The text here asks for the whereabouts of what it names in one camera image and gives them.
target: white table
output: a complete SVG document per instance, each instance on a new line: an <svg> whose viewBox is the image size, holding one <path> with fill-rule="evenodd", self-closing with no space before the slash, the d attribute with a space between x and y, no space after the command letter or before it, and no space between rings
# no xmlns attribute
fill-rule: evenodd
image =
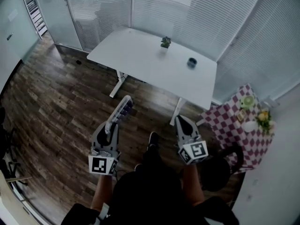
<svg viewBox="0 0 300 225"><path fill-rule="evenodd" d="M165 89L180 97L170 124L187 101L208 110L214 90L217 63L172 42L167 53L160 50L161 37L131 28L121 28L105 38L88 59L117 71L119 82L112 90L113 98L127 75ZM194 69L187 67L195 58Z"/></svg>

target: window blind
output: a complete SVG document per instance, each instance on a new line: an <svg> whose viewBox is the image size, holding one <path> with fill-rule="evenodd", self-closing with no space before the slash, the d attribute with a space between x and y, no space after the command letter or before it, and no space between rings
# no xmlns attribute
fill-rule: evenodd
<svg viewBox="0 0 300 225"><path fill-rule="evenodd" d="M132 27L218 60L257 0L133 0Z"/></svg>
<svg viewBox="0 0 300 225"><path fill-rule="evenodd" d="M66 0L37 0L37 4L54 42L82 50Z"/></svg>
<svg viewBox="0 0 300 225"><path fill-rule="evenodd" d="M120 26L130 26L131 0L67 0L78 37L92 51Z"/></svg>
<svg viewBox="0 0 300 225"><path fill-rule="evenodd" d="M214 98L224 101L251 83L260 98L277 98L300 82L300 0L262 0L217 68Z"/></svg>

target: shoe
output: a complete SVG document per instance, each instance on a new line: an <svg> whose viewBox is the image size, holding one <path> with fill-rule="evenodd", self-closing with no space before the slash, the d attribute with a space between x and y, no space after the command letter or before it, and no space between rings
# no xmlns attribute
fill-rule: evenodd
<svg viewBox="0 0 300 225"><path fill-rule="evenodd" d="M141 163L139 163L139 164L137 164L136 166L135 166L135 172L139 172L139 171L141 171L143 169L143 165L141 164Z"/></svg>
<svg viewBox="0 0 300 225"><path fill-rule="evenodd" d="M148 145L147 150L151 146L155 146L158 149L158 139L159 139L158 134L156 132L152 132L149 137L149 145Z"/></svg>

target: person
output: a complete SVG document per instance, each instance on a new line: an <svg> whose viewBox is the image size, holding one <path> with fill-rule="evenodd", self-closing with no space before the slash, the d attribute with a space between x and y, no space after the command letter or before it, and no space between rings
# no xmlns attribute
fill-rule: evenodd
<svg viewBox="0 0 300 225"><path fill-rule="evenodd" d="M93 224L106 203L109 211L101 225L157 222L207 225L204 217L225 225L238 225L221 199L204 201L195 164L184 167L181 185L179 176L163 163L158 153L158 138L157 133L151 133L142 164L123 175L114 190L112 177L101 175L90 208L75 204L61 224Z"/></svg>

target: checkered tablecloth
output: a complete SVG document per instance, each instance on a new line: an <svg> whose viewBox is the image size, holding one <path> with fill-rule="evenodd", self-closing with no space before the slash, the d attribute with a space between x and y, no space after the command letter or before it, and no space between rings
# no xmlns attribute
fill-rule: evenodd
<svg viewBox="0 0 300 225"><path fill-rule="evenodd" d="M246 110L247 115L240 122L237 118L241 110L240 99L246 95L255 97L255 105ZM228 102L212 107L200 115L201 120L204 119L206 123L210 124L223 149L232 146L233 142L242 147L244 164L238 171L239 173L256 168L272 142L274 134L265 134L261 127L250 133L245 132L242 128L244 122L255 120L260 110L261 107L255 93L250 85L246 84L240 87ZM236 163L237 157L232 154L228 156L228 160L233 165Z"/></svg>

